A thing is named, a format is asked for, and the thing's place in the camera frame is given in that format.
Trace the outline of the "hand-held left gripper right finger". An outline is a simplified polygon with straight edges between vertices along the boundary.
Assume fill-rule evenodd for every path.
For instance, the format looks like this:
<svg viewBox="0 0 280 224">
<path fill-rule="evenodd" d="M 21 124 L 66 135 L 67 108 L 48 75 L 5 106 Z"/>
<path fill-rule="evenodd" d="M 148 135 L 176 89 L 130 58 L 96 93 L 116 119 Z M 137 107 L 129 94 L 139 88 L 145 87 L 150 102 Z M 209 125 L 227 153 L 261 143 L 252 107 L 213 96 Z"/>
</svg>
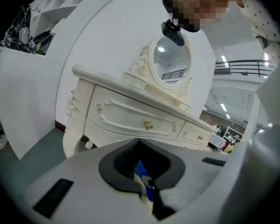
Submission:
<svg viewBox="0 0 280 224">
<path fill-rule="evenodd" d="M 140 160 L 155 187 L 153 213 L 141 220 L 219 220 L 226 194 L 219 193 L 227 156 L 140 139 Z"/>
</svg>

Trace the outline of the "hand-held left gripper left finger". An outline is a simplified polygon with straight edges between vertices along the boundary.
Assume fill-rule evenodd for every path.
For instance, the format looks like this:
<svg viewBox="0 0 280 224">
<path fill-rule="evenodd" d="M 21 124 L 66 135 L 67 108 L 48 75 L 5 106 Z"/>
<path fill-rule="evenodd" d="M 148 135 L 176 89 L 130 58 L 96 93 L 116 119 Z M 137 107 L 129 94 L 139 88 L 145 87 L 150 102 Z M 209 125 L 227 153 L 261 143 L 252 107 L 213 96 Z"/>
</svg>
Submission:
<svg viewBox="0 0 280 224">
<path fill-rule="evenodd" d="M 139 195 L 115 190 L 99 173 L 101 158 L 126 143 L 80 152 L 43 174 L 21 196 L 25 214 L 34 224 L 157 224 Z M 73 185 L 47 218 L 33 207 L 60 179 Z"/>
</svg>

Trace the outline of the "blue cloth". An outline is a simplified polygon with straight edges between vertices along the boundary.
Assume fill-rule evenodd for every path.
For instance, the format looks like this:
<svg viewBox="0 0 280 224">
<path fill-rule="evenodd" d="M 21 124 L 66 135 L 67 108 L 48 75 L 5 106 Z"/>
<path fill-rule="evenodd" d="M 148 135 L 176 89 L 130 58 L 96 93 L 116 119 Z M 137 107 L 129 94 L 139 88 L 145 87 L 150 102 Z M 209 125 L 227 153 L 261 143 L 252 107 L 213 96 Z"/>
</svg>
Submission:
<svg viewBox="0 0 280 224">
<path fill-rule="evenodd" d="M 141 161 L 138 161 L 135 168 L 135 180 L 138 181 L 142 188 L 142 195 L 148 198 L 150 202 L 154 202 L 155 199 L 155 187 L 152 178 L 148 175 L 148 172 L 144 168 Z"/>
</svg>

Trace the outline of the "white dressing table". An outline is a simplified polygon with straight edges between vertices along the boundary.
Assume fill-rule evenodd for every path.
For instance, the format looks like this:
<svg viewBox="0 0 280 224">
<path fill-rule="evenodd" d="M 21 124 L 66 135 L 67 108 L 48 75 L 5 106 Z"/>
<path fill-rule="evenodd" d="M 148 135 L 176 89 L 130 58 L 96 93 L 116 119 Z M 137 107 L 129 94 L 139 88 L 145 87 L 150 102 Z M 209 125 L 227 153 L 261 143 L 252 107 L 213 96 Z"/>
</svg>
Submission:
<svg viewBox="0 0 280 224">
<path fill-rule="evenodd" d="M 78 78 L 66 106 L 68 116 L 63 136 L 66 157 L 78 152 L 82 137 L 91 146 L 148 138 L 180 147 L 205 150 L 215 131 L 164 100 L 113 77 L 75 65 Z"/>
</svg>

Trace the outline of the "table with white tablecloth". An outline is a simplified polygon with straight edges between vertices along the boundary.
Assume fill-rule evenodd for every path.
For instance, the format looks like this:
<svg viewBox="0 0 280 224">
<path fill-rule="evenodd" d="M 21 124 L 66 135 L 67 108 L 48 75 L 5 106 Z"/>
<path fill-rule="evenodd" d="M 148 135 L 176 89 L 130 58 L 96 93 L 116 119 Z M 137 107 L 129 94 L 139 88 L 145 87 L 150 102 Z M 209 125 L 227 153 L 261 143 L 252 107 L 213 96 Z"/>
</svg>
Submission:
<svg viewBox="0 0 280 224">
<path fill-rule="evenodd" d="M 219 152 L 226 144 L 226 140 L 222 137 L 217 136 L 212 133 L 209 140 L 209 147 L 212 148 L 215 152 Z"/>
</svg>

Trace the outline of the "white storage rack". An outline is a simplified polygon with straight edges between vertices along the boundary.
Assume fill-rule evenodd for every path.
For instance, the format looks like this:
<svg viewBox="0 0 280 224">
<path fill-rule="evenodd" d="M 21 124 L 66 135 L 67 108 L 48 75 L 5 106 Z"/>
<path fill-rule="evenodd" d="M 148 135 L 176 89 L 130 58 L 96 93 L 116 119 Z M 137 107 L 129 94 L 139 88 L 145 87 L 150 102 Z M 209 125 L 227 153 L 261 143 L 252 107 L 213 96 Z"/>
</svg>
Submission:
<svg viewBox="0 0 280 224">
<path fill-rule="evenodd" d="M 226 129 L 223 138 L 228 140 L 231 144 L 236 144 L 241 141 L 243 134 L 232 129 L 230 126 Z"/>
</svg>

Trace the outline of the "oval white-framed mirror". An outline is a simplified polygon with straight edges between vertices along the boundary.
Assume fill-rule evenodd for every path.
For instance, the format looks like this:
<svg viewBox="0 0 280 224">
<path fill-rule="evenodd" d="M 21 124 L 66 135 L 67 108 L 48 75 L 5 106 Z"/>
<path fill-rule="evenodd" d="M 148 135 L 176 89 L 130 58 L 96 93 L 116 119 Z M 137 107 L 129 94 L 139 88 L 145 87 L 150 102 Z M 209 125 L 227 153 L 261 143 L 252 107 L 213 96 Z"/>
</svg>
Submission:
<svg viewBox="0 0 280 224">
<path fill-rule="evenodd" d="M 163 36 L 141 50 L 139 59 L 124 72 L 123 81 L 187 112 L 188 86 L 192 80 L 191 51 L 186 36 L 183 46 Z"/>
</svg>

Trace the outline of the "black metal railing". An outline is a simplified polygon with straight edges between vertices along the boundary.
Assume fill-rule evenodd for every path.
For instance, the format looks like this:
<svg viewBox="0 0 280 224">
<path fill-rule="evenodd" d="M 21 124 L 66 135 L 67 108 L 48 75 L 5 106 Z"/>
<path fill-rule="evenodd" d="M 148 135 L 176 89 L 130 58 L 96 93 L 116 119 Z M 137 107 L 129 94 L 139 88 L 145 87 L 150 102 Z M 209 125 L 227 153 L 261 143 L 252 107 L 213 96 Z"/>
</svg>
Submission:
<svg viewBox="0 0 280 224">
<path fill-rule="evenodd" d="M 214 68 L 214 75 L 234 75 L 267 77 L 273 70 L 274 66 L 267 60 L 234 60 L 227 62 L 217 62 Z"/>
</svg>

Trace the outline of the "person's polka-dot shirt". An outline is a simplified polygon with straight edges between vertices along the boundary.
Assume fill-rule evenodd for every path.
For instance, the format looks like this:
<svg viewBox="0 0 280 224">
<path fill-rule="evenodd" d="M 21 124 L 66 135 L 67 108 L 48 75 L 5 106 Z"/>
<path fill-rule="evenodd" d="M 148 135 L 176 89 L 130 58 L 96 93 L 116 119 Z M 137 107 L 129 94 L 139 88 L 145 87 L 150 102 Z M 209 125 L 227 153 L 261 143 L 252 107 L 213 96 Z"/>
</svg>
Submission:
<svg viewBox="0 0 280 224">
<path fill-rule="evenodd" d="M 237 181 L 224 204 L 220 224 L 280 224 L 280 25 L 271 10 L 276 1 L 237 0 L 252 31 L 265 40 L 275 66 L 257 89 L 272 128 L 246 146 Z"/>
</svg>

